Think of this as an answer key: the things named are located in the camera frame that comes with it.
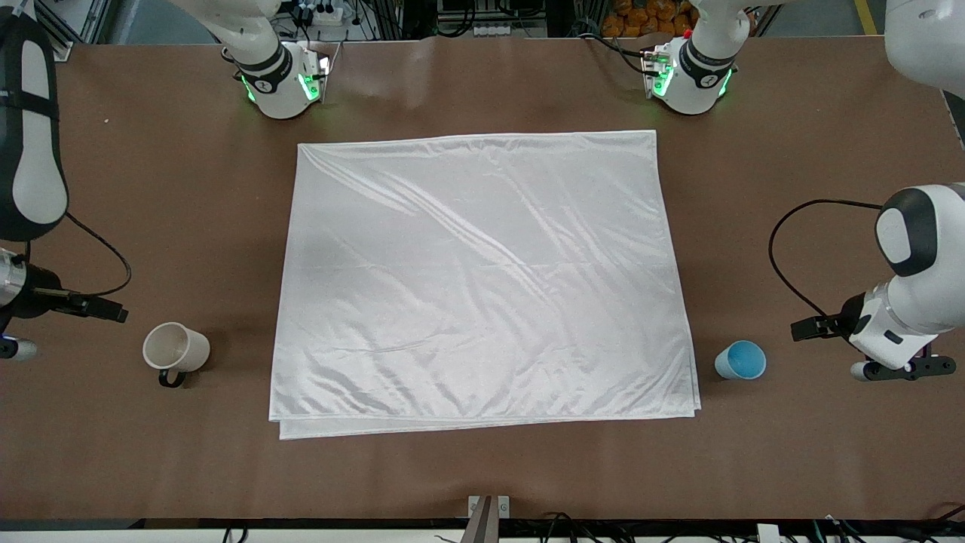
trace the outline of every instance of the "blue cup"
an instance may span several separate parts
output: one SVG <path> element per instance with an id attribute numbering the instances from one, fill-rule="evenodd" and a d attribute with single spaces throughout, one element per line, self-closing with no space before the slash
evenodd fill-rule
<path id="1" fill-rule="evenodd" d="M 750 381 L 764 374 L 767 357 L 757 343 L 741 339 L 717 355 L 714 367 L 724 379 Z"/>

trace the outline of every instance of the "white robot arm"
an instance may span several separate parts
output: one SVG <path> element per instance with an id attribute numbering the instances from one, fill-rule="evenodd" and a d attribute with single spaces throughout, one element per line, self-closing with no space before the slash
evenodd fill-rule
<path id="1" fill-rule="evenodd" d="M 320 62 L 298 43 L 279 42 L 268 21 L 279 0 L 172 1 L 225 45 L 262 113 L 287 119 L 318 100 L 328 59 Z M 53 53 L 33 0 L 0 0 L 0 239 L 30 242 L 68 215 L 59 116 Z M 127 318 L 119 303 L 64 289 L 52 271 L 0 249 L 0 358 L 36 351 L 28 341 L 2 335 L 11 318 L 51 310 L 119 323 Z"/>
<path id="2" fill-rule="evenodd" d="M 287 119 L 318 100 L 327 58 L 281 43 L 268 17 L 280 0 L 172 0 L 224 45 L 268 117 Z M 28 242 L 68 207 L 60 164 L 57 80 L 33 0 L 0 0 L 0 239 Z"/>
<path id="3" fill-rule="evenodd" d="M 289 119 L 321 95 L 327 57 L 305 46 L 282 43 L 268 18 L 281 0 L 170 0 L 198 19 L 221 43 L 240 71 L 248 99 L 272 119 Z"/>
<path id="4" fill-rule="evenodd" d="M 648 98 L 697 115 L 727 91 L 750 23 L 744 9 L 785 1 L 694 0 L 701 11 L 689 38 L 674 38 L 644 58 Z M 965 0 L 888 0 L 885 49 L 906 77 L 965 98 Z"/>
<path id="5" fill-rule="evenodd" d="M 875 235 L 896 276 L 838 314 L 794 323 L 791 335 L 843 337 L 868 357 L 851 368 L 862 381 L 953 372 L 954 360 L 932 355 L 929 344 L 965 327 L 965 184 L 899 191 L 878 213 Z"/>

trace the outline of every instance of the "cable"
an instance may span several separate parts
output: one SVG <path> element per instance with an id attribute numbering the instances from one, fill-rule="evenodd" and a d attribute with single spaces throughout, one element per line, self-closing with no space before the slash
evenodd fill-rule
<path id="1" fill-rule="evenodd" d="M 965 511 L 965 505 L 957 506 L 955 509 L 952 509 L 948 513 L 945 513 L 941 517 L 938 517 L 937 519 L 935 519 L 935 521 L 937 522 L 947 521 L 951 519 L 951 517 L 957 515 L 958 513 L 961 513 L 962 511 Z"/>
<path id="2" fill-rule="evenodd" d="M 626 56 L 630 56 L 630 57 L 634 57 L 634 58 L 644 58 L 644 53 L 642 53 L 642 52 L 640 52 L 640 51 L 630 51 L 630 50 L 624 49 L 624 48 L 622 48 L 622 47 L 620 47 L 620 46 L 618 46 L 618 45 L 613 45 L 612 43 L 607 42 L 604 38 L 602 38 L 602 37 L 600 37 L 600 36 L 598 36 L 598 35 L 596 35 L 596 34 L 591 34 L 591 33 L 589 33 L 589 32 L 584 32 L 583 34 L 577 34 L 576 37 L 577 37 L 577 38 L 582 38 L 582 39 L 593 38 L 594 40 L 597 40 L 598 42 L 603 43 L 604 45 L 606 45 L 607 48 L 613 49 L 614 51 L 617 51 L 617 53 L 622 53 L 622 54 L 624 54 L 624 55 L 626 55 Z"/>
<path id="3" fill-rule="evenodd" d="M 787 280 L 787 277 L 785 277 L 785 275 L 781 273 L 781 269 L 778 268 L 777 261 L 774 260 L 774 238 L 777 237 L 778 230 L 781 229 L 781 225 L 783 225 L 785 221 L 787 221 L 789 218 L 791 218 L 792 215 L 796 214 L 797 212 L 817 204 L 840 204 L 843 206 L 852 206 L 855 208 L 865 208 L 869 210 L 880 210 L 881 206 L 878 206 L 876 204 L 868 204 L 865 202 L 855 202 L 853 200 L 835 200 L 835 199 L 827 199 L 827 198 L 818 198 L 816 200 L 811 200 L 810 202 L 805 202 L 800 206 L 797 206 L 796 208 L 787 212 L 784 216 L 781 217 L 781 220 L 779 220 L 778 223 L 774 225 L 774 230 L 771 231 L 771 237 L 767 241 L 767 257 L 771 261 L 771 268 L 774 269 L 774 273 L 778 275 L 778 278 L 781 279 L 781 281 L 790 290 L 790 292 L 794 293 L 794 296 L 798 297 L 799 299 L 801 299 L 801 301 L 809 305 L 811 309 L 817 312 L 818 315 L 822 317 L 827 317 L 828 314 L 825 313 L 823 309 L 818 307 L 816 303 L 814 303 L 808 297 L 801 294 L 801 291 L 797 290 L 796 288 L 794 288 L 793 285 L 790 284 L 790 281 Z"/>
<path id="4" fill-rule="evenodd" d="M 821 528 L 817 525 L 817 521 L 811 522 L 814 524 L 814 533 L 817 535 L 817 541 L 819 543 L 827 543 L 827 540 L 824 538 L 824 534 L 821 533 Z"/>
<path id="5" fill-rule="evenodd" d="M 352 8 L 352 10 L 355 12 L 355 18 L 352 19 L 352 24 L 358 24 L 359 30 L 362 31 L 362 36 L 366 39 L 366 41 L 374 40 L 375 35 L 372 35 L 372 37 L 369 38 L 369 35 L 365 32 L 365 27 L 362 26 L 362 17 L 359 16 L 359 0 L 355 0 L 355 6 Z"/>
<path id="6" fill-rule="evenodd" d="M 519 20 L 519 28 L 522 28 L 522 29 L 523 29 L 523 32 L 526 33 L 526 37 L 527 37 L 527 38 L 532 38 L 533 35 L 530 34 L 530 29 L 526 28 L 526 25 L 523 24 L 523 17 L 519 16 L 519 14 L 516 14 L 516 18 Z"/>
<path id="7" fill-rule="evenodd" d="M 339 60 L 339 53 L 342 51 L 342 44 L 348 41 L 348 29 L 345 29 L 345 38 L 335 47 L 335 54 L 332 55 L 332 64 L 328 66 L 328 73 L 335 71 L 335 62 Z"/>
<path id="8" fill-rule="evenodd" d="M 550 523 L 549 523 L 549 529 L 546 531 L 546 537 L 541 537 L 541 538 L 539 539 L 539 543 L 549 543 L 549 538 L 553 536 L 553 528 L 556 527 L 556 522 L 557 522 L 558 520 L 560 520 L 560 518 L 561 518 L 561 514 L 560 514 L 560 513 L 557 513 L 557 514 L 553 517 L 553 520 L 550 521 Z"/>
<path id="9" fill-rule="evenodd" d="M 225 528 L 225 536 L 221 538 L 221 543 L 228 543 L 228 537 L 232 534 L 232 525 L 228 524 Z M 245 539 L 248 539 L 248 527 L 241 527 L 241 539 L 238 539 L 235 543 L 244 543 Z"/>
<path id="10" fill-rule="evenodd" d="M 362 4 L 362 16 L 365 18 L 366 26 L 369 27 L 369 32 L 372 33 L 372 41 L 377 42 L 378 37 L 375 35 L 375 29 L 372 27 L 372 22 L 369 20 L 369 10 L 366 9 L 365 2 L 361 2 L 361 4 Z"/>
<path id="11" fill-rule="evenodd" d="M 458 38 L 459 36 L 462 36 L 463 34 L 468 32 L 469 29 L 473 27 L 473 23 L 476 22 L 476 0 L 463 0 L 463 1 L 466 3 L 466 11 L 464 14 L 462 14 L 462 22 L 459 23 L 459 26 L 458 28 L 455 29 L 455 32 L 443 32 L 439 30 L 438 24 L 436 24 L 435 33 L 437 35 L 443 36 L 446 38 Z"/>
<path id="12" fill-rule="evenodd" d="M 306 41 L 306 42 L 308 42 L 308 43 L 311 43 L 311 42 L 312 42 L 312 39 L 308 37 L 308 25 L 307 25 L 307 24 L 302 25 L 302 24 L 298 24 L 298 22 L 295 21 L 295 28 L 301 29 L 302 34 L 305 35 L 305 41 Z"/>
<path id="13" fill-rule="evenodd" d="M 857 541 L 858 543 L 868 543 L 867 541 L 861 538 L 861 535 L 858 534 L 858 531 L 855 528 L 851 527 L 851 525 L 849 525 L 847 521 L 841 521 L 841 525 L 844 527 L 842 530 L 842 533 L 846 529 L 851 532 L 851 537 L 854 537 L 855 541 Z"/>
<path id="14" fill-rule="evenodd" d="M 532 8 L 530 10 L 526 10 L 525 12 L 522 10 L 515 10 L 514 12 L 513 10 L 504 8 L 502 0 L 496 0 L 496 9 L 499 10 L 503 15 L 509 15 L 510 17 L 521 15 L 524 17 L 532 17 L 539 15 L 539 12 L 542 11 L 542 8 Z"/>
<path id="15" fill-rule="evenodd" d="M 638 68 L 632 62 L 630 62 L 630 59 L 627 58 L 626 53 L 623 52 L 623 48 L 617 45 L 616 43 L 614 43 L 614 49 L 620 54 L 620 58 L 623 59 L 623 62 L 626 63 L 626 66 L 629 66 L 630 69 L 635 71 L 636 73 L 641 73 L 643 75 L 652 75 L 652 76 L 658 75 L 657 71 L 653 71 L 653 70 L 645 71 L 643 68 Z"/>
<path id="16" fill-rule="evenodd" d="M 95 232 L 94 230 L 92 230 L 89 226 L 87 226 L 87 225 L 84 224 L 83 222 L 77 220 L 77 217 L 75 217 L 75 216 L 73 216 L 72 214 L 70 214 L 70 212 L 67 212 L 66 217 L 67 217 L 68 219 L 70 219 L 70 222 L 76 224 L 81 230 L 83 230 L 84 232 L 87 232 L 87 233 L 90 234 L 95 240 L 99 241 L 102 245 L 104 245 L 105 247 L 107 247 L 108 249 L 110 249 L 111 252 L 114 253 L 115 256 L 117 256 L 118 259 L 121 261 L 121 264 L 124 265 L 124 272 L 126 273 L 126 278 L 124 279 L 124 282 L 121 283 L 121 285 L 119 285 L 119 286 L 117 286 L 117 287 L 114 287 L 113 289 L 108 289 L 108 290 L 105 290 L 105 291 L 95 292 L 95 293 L 91 293 L 91 294 L 85 294 L 84 296 L 107 296 L 107 295 L 114 294 L 114 293 L 120 291 L 122 288 L 126 287 L 127 284 L 130 283 L 130 278 L 131 278 L 131 276 L 133 275 L 133 271 L 131 270 L 131 268 L 130 268 L 130 263 L 127 262 L 127 259 L 124 258 L 124 256 L 121 254 L 121 252 L 120 252 L 119 250 L 117 250 L 116 248 L 114 248 L 114 245 L 110 244 L 107 240 L 105 240 L 104 238 L 102 238 L 102 237 L 100 236 L 100 234 L 98 234 L 97 232 Z"/>
<path id="17" fill-rule="evenodd" d="M 402 25 L 401 25 L 401 24 L 399 24 L 397 21 L 392 20 L 388 15 L 381 13 L 379 10 L 377 10 L 377 9 L 375 8 L 375 6 L 369 6 L 369 8 L 372 10 L 372 13 L 375 14 L 375 16 L 377 16 L 377 17 L 382 17 L 382 20 L 384 20 L 385 22 L 389 23 L 390 25 L 398 28 L 398 29 L 399 29 L 399 35 L 402 36 L 403 38 L 405 38 L 406 32 L 405 32 L 405 29 L 402 28 Z"/>

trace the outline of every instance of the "folded cloth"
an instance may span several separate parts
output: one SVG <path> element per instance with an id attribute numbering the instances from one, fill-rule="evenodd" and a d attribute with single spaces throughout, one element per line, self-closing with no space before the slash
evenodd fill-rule
<path id="1" fill-rule="evenodd" d="M 299 146 L 282 439 L 699 408 L 653 131 Z"/>

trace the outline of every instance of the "brown table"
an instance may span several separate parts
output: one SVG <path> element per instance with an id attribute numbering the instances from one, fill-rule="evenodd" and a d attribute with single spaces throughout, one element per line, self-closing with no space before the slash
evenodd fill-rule
<path id="1" fill-rule="evenodd" d="M 58 71 L 71 208 L 130 259 L 115 296 L 130 318 L 12 327 L 41 354 L 0 364 L 0 515 L 451 517 L 492 493 L 531 517 L 920 518 L 961 500 L 965 371 L 855 382 L 843 342 L 791 342 L 788 324 L 811 313 L 766 255 L 805 200 L 965 180 L 939 92 L 894 72 L 874 38 L 750 40 L 739 64 L 717 107 L 688 118 L 646 101 L 599 43 L 351 43 L 327 103 L 277 122 L 215 47 L 78 47 Z M 658 133 L 696 418 L 279 442 L 268 383 L 296 143 L 615 129 Z M 808 210 L 777 256 L 835 309 L 891 275 L 873 220 Z M 123 277 L 67 223 L 34 259 L 77 289 Z M 140 356 L 168 320 L 211 339 L 185 389 L 158 386 Z M 760 380 L 715 377 L 735 338 L 767 352 Z M 937 348 L 965 360 L 965 334 Z"/>

